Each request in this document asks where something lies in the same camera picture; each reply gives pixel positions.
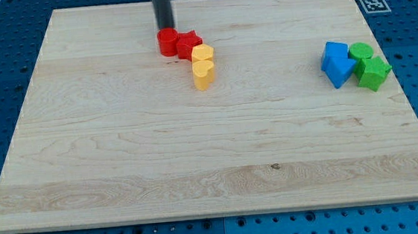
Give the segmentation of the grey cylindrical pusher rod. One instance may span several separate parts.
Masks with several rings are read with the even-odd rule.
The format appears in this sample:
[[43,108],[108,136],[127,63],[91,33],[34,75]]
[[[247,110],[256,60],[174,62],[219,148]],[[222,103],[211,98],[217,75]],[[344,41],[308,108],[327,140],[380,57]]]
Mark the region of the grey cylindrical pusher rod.
[[174,14],[172,13],[171,0],[151,0],[153,12],[158,28],[174,28]]

